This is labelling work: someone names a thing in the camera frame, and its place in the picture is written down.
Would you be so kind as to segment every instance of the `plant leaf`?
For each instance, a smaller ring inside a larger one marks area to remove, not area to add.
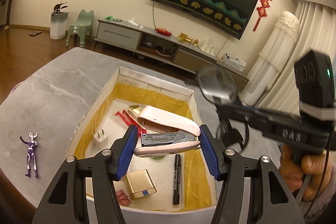
[[[55,11],[55,10],[58,10],[58,9],[60,9],[60,8],[61,8],[61,4],[56,4],[55,7],[54,7],[54,11]]]

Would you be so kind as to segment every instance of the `plastic child chair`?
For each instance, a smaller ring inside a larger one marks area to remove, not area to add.
[[[94,16],[93,11],[86,12],[85,10],[82,10],[79,13],[77,17],[77,21],[70,25],[70,28],[68,31],[67,43],[66,43],[67,46],[69,45],[70,36],[72,34],[77,34],[80,37],[79,46],[84,48],[85,37],[88,31],[90,31],[90,38],[92,37],[93,16]]]

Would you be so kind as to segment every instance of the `white flower pot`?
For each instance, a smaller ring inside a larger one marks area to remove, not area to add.
[[[50,38],[53,40],[65,37],[65,28],[67,26],[69,13],[53,14],[50,21]]]

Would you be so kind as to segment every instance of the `blue gripper pad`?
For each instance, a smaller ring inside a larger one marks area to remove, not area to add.
[[[129,164],[133,156],[133,150],[137,146],[138,128],[136,126],[129,126],[124,137],[121,140],[126,141],[126,143],[124,145],[123,150],[120,153],[119,160],[118,160],[118,170],[115,173],[116,177],[119,180],[121,179],[122,176],[126,175]]]
[[[218,169],[218,159],[216,157],[216,153],[212,149],[211,143],[207,136],[209,134],[211,135],[211,132],[205,125],[202,125],[199,128],[201,130],[201,134],[198,137],[198,140],[201,142],[201,149],[204,155],[205,162],[207,163],[210,174],[214,176],[216,180],[218,180],[220,177],[220,172]]]

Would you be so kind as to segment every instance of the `toy figurine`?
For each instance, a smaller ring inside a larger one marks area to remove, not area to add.
[[[20,136],[20,140],[24,144],[28,145],[28,153],[27,153],[27,169],[28,169],[28,173],[25,176],[30,177],[30,159],[32,159],[33,162],[34,162],[35,178],[38,178],[37,168],[36,168],[36,158],[35,158],[35,153],[34,153],[34,151],[35,151],[35,149],[37,147],[37,142],[34,140],[37,137],[37,133],[35,133],[35,135],[33,135],[32,133],[29,133],[29,137],[30,137],[30,141],[26,142]]]

